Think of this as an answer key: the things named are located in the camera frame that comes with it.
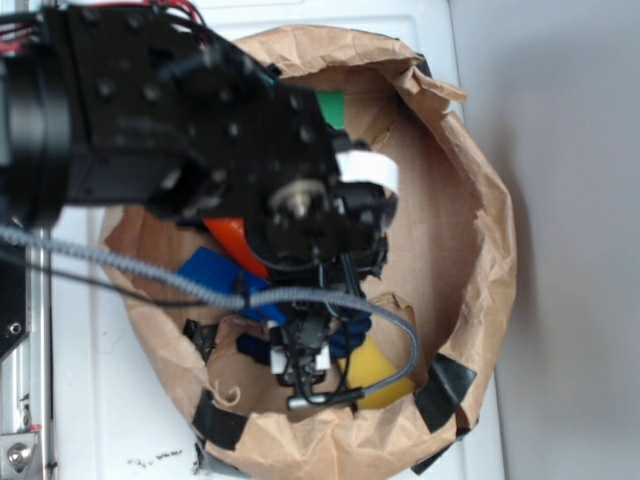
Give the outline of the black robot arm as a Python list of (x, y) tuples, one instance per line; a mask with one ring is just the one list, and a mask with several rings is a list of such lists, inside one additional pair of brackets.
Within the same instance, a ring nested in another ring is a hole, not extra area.
[[(276, 321), (290, 408), (317, 394), (332, 319), (373, 306), (398, 168), (324, 118), (316, 94), (210, 30), (189, 6), (71, 5), (1, 19), (1, 237), (165, 283)], [(165, 268), (35, 235), (67, 206), (133, 205), (178, 224), (240, 219), (269, 284), (209, 287)]]

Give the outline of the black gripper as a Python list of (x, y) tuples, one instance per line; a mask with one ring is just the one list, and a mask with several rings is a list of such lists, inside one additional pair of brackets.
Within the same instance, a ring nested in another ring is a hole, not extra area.
[[(271, 279), (278, 286), (318, 287), (362, 298), (361, 282), (370, 275), (369, 253), (343, 252), (328, 260), (300, 260), (291, 255), (279, 255), (268, 264)], [(361, 346), (370, 329), (370, 315), (349, 307), (328, 302), (312, 303), (294, 300), (278, 307), (286, 322), (271, 336), (274, 352), (280, 350), (286, 358), (278, 382), (293, 388), (287, 400), (290, 409), (329, 407), (350, 403), (363, 397), (359, 388), (349, 388), (345, 366), (338, 386), (330, 392), (316, 392), (314, 386), (325, 380), (327, 367), (338, 360), (349, 361), (351, 353)]]

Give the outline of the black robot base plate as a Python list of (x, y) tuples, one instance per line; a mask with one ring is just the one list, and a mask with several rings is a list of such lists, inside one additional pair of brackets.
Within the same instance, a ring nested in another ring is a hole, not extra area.
[(29, 273), (24, 247), (1, 241), (1, 362), (30, 336)]

